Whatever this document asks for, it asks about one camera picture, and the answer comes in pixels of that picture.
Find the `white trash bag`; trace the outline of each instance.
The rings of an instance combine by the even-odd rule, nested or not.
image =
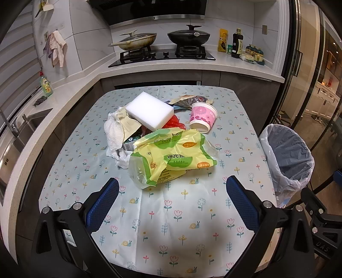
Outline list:
[[[278,207],[304,188],[311,178],[315,161],[299,135],[283,125],[268,125],[259,137],[267,157]]]

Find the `pot lid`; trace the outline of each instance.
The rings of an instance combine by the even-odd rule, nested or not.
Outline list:
[[[141,33],[141,34],[134,34],[136,31],[137,31],[137,30],[131,31],[131,32],[126,33],[126,34],[121,34],[120,36],[129,35],[129,37],[124,38],[124,39],[121,40],[120,42],[123,42],[123,41],[130,41],[130,40],[133,40],[133,39],[143,39],[143,38],[148,38],[148,37],[156,36],[156,35],[157,35],[157,33]]]
[[[168,35],[184,35],[184,36],[188,36],[188,35],[193,35],[194,33],[199,33],[200,35],[209,35],[209,33],[201,31],[201,30],[195,30],[195,28],[198,27],[202,27],[201,25],[191,25],[191,24],[187,24],[187,26],[189,27],[189,30],[178,30],[178,31],[174,31],[171,33],[168,33]]]

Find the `table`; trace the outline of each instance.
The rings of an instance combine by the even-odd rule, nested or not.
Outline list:
[[[163,101],[182,94],[213,99],[219,116],[206,138],[219,151],[218,164],[192,170],[157,187],[138,189],[128,170],[116,167],[115,160],[106,156],[103,124],[108,113],[142,91]],[[176,115],[188,128],[190,111]],[[207,86],[120,89],[103,95],[73,131],[45,182],[39,208],[68,209],[115,177],[119,196],[100,229],[92,233],[111,263],[168,277],[193,277],[194,273],[196,277],[223,276],[253,236],[226,192],[230,175],[262,201],[276,205],[265,155],[234,91]],[[73,243],[70,232],[65,235]],[[275,232],[261,264],[270,259],[277,237]]]

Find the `metal bolt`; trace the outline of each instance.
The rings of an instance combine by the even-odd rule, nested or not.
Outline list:
[[[50,208],[48,206],[46,206],[45,208],[43,208],[42,212],[43,213],[48,213],[50,211]]]
[[[297,211],[303,211],[303,207],[301,205],[296,205],[296,210]]]
[[[269,208],[272,207],[272,203],[271,203],[270,201],[265,201],[265,202],[263,202],[263,205],[264,205],[264,207],[267,208],[267,209],[269,209]]]
[[[81,203],[75,203],[75,204],[73,205],[73,209],[74,209],[74,210],[79,210],[81,207],[82,207],[82,204],[81,204]]]

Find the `pot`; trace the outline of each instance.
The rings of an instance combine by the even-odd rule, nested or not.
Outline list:
[[[169,39],[180,46],[201,46],[205,44],[210,34],[201,30],[195,30],[195,28],[202,27],[200,25],[187,24],[189,30],[179,30],[168,33]]]
[[[129,35],[129,37],[119,42],[111,43],[108,47],[118,46],[123,50],[131,51],[150,46],[156,40],[157,33],[134,34],[136,31],[137,30],[131,31],[128,34],[121,34],[120,36]]]

